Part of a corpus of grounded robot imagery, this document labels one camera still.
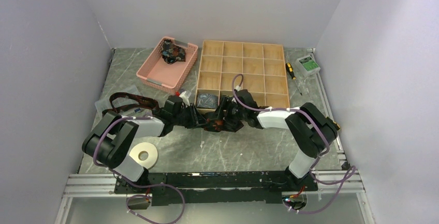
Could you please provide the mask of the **orange floral dark tie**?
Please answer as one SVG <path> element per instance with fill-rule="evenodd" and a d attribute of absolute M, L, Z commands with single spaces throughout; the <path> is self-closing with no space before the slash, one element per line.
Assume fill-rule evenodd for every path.
<path fill-rule="evenodd" d="M 208 118 L 203 130 L 208 132 L 237 132 L 243 127 L 243 123 L 240 120 L 233 118 L 213 119 Z"/>

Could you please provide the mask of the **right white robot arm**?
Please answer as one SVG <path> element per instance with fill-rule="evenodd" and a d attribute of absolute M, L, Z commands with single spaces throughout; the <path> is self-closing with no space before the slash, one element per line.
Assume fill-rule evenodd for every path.
<path fill-rule="evenodd" d="M 317 107 L 306 102 L 296 108 L 259 106 L 247 90 L 233 91 L 222 96 L 214 112 L 206 114 L 207 130 L 236 132 L 243 121 L 258 129 L 279 128 L 290 131 L 298 145 L 298 152 L 286 169 L 286 186 L 298 190 L 305 177 L 329 152 L 330 144 L 338 137 L 340 125 L 324 116 Z"/>

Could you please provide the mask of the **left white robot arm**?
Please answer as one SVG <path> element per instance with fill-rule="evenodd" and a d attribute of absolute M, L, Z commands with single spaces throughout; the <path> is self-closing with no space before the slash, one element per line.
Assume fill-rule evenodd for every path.
<path fill-rule="evenodd" d="M 125 178 L 136 193 L 144 192 L 150 183 L 147 168 L 129 155 L 135 138 L 163 137 L 174 126 L 201 128 L 207 120 L 191 103 L 185 105 L 179 96 L 169 96 L 160 107 L 157 100 L 140 95 L 123 94 L 135 104 L 112 107 L 94 127 L 82 144 L 82 151 L 94 164 Z"/>

